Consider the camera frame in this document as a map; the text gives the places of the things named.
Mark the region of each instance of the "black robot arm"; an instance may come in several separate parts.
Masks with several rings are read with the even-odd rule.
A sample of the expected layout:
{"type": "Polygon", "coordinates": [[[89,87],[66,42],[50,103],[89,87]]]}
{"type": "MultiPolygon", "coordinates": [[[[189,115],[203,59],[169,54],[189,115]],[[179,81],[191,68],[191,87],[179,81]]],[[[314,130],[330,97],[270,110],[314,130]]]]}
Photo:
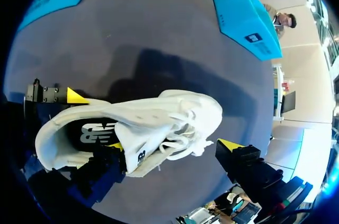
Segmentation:
{"type": "Polygon", "coordinates": [[[298,177],[285,183],[283,171],[265,163],[260,150],[252,145],[233,150],[226,145],[227,141],[218,140],[216,158],[231,182],[238,183],[254,203],[260,204],[255,223],[283,223],[313,188],[298,177]]]}

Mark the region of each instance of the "shoelace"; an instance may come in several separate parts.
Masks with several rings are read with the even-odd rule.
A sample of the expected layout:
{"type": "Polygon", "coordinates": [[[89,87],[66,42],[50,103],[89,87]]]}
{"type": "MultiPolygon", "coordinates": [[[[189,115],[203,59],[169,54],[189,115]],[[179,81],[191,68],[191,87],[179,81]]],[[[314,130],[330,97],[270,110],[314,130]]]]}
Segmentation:
{"type": "Polygon", "coordinates": [[[164,153],[166,151],[164,146],[167,146],[176,149],[175,152],[182,152],[167,157],[168,160],[181,159],[188,156],[189,154],[201,156],[205,150],[205,147],[213,144],[212,141],[206,141],[207,138],[198,131],[193,120],[194,113],[188,113],[187,116],[179,113],[171,113],[169,116],[177,120],[173,132],[167,135],[167,139],[172,142],[162,142],[159,146],[159,149],[162,153],[164,153]],[[183,133],[175,133],[186,124],[188,124],[188,128],[183,133]]]}

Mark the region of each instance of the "man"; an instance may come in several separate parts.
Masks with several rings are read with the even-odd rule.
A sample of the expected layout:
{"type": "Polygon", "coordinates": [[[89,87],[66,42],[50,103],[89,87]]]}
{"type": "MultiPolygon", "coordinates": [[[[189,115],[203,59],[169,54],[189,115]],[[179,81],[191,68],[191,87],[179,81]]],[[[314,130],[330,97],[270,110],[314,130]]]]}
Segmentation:
{"type": "Polygon", "coordinates": [[[293,14],[279,13],[275,8],[263,4],[270,15],[275,31],[280,39],[284,34],[284,27],[295,28],[297,26],[296,17],[293,14]]]}

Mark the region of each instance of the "white wall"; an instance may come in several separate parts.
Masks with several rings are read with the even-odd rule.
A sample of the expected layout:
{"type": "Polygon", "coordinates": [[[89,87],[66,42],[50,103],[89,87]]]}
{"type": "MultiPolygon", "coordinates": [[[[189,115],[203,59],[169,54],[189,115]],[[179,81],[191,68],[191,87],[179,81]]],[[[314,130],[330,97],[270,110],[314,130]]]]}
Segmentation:
{"type": "Polygon", "coordinates": [[[295,29],[287,28],[280,39],[282,64],[286,79],[293,80],[291,91],[296,91],[296,109],[284,116],[305,122],[332,122],[333,92],[331,75],[320,46],[319,35],[306,0],[260,0],[297,18],[295,29]]]}

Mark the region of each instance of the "desk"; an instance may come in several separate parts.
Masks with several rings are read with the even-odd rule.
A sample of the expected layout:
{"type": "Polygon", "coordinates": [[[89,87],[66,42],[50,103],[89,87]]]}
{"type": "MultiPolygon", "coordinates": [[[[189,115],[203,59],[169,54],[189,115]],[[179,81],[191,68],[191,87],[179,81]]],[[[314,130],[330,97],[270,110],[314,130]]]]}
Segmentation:
{"type": "Polygon", "coordinates": [[[282,83],[284,82],[284,74],[281,69],[280,64],[273,64],[274,75],[277,79],[277,89],[278,89],[278,104],[276,106],[275,114],[273,116],[274,121],[282,121],[284,118],[282,117],[282,99],[284,96],[284,89],[282,87],[282,83]]]}
{"type": "MultiPolygon", "coordinates": [[[[165,89],[206,93],[224,109],[210,140],[253,144],[263,153],[269,144],[271,63],[220,33],[213,0],[82,0],[46,15],[14,40],[7,98],[22,101],[16,96],[36,77],[110,102],[165,89]]],[[[130,224],[170,223],[231,188],[215,147],[165,161],[144,178],[127,177],[93,209],[130,224]]]]}

